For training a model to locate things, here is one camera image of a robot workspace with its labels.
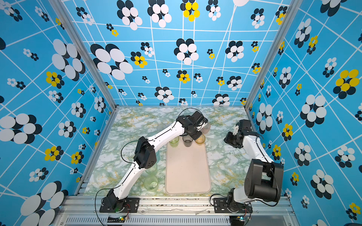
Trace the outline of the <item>grey smoky cup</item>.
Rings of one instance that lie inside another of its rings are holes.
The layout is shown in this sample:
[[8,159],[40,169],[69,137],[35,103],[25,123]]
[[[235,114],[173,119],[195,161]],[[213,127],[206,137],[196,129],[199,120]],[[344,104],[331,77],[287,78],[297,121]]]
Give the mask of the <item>grey smoky cup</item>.
[[190,135],[183,136],[183,143],[185,147],[191,147],[193,138]]

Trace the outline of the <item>amber yellow cup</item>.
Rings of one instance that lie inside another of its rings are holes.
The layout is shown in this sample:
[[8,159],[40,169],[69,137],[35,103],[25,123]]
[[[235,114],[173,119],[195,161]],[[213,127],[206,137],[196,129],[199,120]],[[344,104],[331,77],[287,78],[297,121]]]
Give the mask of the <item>amber yellow cup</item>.
[[205,140],[206,140],[206,138],[205,138],[205,136],[202,134],[199,138],[197,138],[197,139],[195,140],[195,142],[196,142],[198,145],[202,145],[202,144],[205,143]]

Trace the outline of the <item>green transparent cup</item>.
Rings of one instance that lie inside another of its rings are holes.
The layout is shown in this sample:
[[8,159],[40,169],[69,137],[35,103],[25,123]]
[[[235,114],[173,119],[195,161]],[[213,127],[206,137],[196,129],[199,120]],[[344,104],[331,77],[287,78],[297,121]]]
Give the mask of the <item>green transparent cup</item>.
[[180,140],[180,137],[179,137],[179,136],[173,138],[173,139],[169,142],[170,146],[171,146],[171,147],[178,147],[179,140]]

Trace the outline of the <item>light green textured cup front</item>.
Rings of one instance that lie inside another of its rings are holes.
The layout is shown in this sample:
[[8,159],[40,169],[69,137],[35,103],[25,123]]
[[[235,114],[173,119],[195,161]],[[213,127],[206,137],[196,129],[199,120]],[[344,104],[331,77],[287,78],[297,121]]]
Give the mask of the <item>light green textured cup front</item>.
[[158,178],[156,176],[147,176],[143,182],[143,185],[146,190],[154,192],[158,190]]

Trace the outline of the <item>light green textured cup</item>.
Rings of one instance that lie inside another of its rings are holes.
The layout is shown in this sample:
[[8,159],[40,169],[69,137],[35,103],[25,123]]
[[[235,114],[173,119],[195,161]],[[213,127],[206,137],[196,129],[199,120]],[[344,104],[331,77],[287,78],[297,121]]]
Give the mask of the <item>light green textured cup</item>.
[[154,192],[158,190],[158,178],[156,176],[147,176],[143,182],[143,185],[146,190]]
[[154,164],[149,169],[146,169],[146,173],[148,174],[148,176],[156,176],[157,171],[158,171],[157,164]]

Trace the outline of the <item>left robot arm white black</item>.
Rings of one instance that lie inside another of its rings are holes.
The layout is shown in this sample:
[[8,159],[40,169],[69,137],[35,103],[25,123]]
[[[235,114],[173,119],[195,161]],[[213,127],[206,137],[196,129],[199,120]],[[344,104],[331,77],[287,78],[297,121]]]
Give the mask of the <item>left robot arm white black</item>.
[[111,188],[101,201],[100,212],[120,212],[124,208],[127,210],[126,199],[131,188],[140,175],[156,164],[156,153],[158,150],[180,135],[189,135],[194,140],[201,135],[201,129],[208,123],[208,119],[196,110],[192,115],[179,115],[176,120],[167,128],[151,137],[140,137],[137,140],[133,161],[122,180]]

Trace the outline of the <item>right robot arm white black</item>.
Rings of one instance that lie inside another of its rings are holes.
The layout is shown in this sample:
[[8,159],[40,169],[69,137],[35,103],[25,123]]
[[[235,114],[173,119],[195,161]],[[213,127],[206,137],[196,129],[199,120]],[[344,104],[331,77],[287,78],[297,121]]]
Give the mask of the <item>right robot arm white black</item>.
[[251,158],[243,188],[233,188],[228,193],[230,212],[246,209],[253,201],[274,207],[279,203],[283,181],[283,165],[275,163],[264,150],[260,134],[252,131],[251,121],[240,120],[233,132],[228,132],[224,142],[234,148],[244,148]]

